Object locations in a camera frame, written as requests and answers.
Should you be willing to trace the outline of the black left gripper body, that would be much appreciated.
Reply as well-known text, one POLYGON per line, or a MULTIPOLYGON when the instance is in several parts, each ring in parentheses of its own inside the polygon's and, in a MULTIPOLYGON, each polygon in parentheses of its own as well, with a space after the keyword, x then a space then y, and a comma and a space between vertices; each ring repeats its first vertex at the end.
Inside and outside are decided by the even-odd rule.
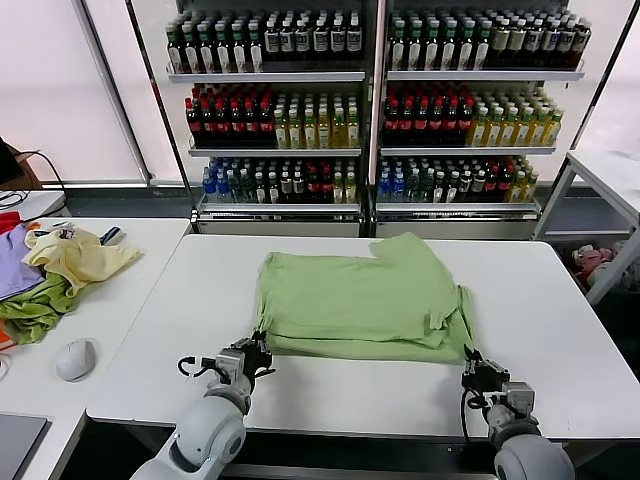
POLYGON ((266 351, 262 348, 243 348, 244 355, 243 375, 254 384, 256 379, 265 375, 266 371, 266 351))

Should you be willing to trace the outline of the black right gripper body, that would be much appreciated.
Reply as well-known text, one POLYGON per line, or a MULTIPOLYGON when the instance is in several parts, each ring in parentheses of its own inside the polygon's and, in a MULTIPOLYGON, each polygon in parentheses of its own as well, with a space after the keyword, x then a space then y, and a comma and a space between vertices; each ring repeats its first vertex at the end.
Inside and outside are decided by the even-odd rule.
POLYGON ((501 392, 503 384, 509 381, 509 371, 505 369, 479 368, 462 374, 462 387, 479 395, 501 392))

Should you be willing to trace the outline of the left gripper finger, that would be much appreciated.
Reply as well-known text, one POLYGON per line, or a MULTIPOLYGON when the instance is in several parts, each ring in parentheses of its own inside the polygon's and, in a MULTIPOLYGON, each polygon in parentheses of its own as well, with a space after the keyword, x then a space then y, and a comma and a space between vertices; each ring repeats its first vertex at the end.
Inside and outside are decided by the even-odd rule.
POLYGON ((264 332, 254 329, 248 337, 241 338, 230 345, 231 349, 239 351, 263 351, 264 332))
POLYGON ((266 333, 256 330, 254 332, 254 340, 258 349, 258 360, 255 376, 266 376, 275 372, 272 367, 273 355, 266 340, 266 333))

